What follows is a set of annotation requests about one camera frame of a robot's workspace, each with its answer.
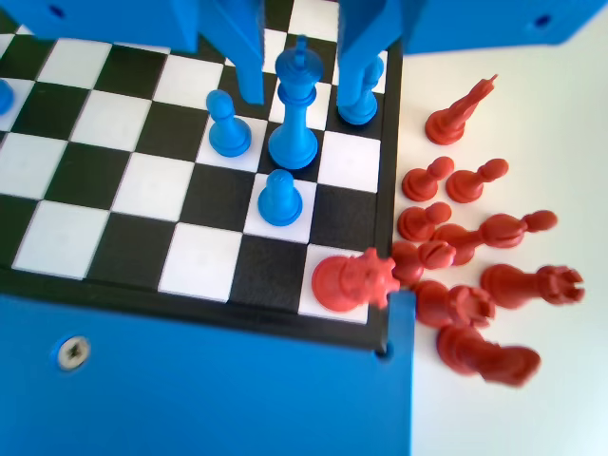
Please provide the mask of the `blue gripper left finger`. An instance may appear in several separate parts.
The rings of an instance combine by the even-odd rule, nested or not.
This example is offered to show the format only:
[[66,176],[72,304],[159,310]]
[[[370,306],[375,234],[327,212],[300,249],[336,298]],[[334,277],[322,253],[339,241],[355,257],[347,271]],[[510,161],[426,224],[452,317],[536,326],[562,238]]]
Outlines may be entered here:
[[15,0],[9,15],[44,39],[194,52],[202,35],[236,66],[241,97],[252,105],[264,103],[262,1]]

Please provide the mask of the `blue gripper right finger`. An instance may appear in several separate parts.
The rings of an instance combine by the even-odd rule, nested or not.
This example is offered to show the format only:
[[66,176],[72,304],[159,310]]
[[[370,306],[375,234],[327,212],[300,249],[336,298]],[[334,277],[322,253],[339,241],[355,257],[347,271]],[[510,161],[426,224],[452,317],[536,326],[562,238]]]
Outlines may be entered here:
[[558,45],[605,1],[341,1],[338,103],[352,105],[363,72],[395,41],[405,54]]

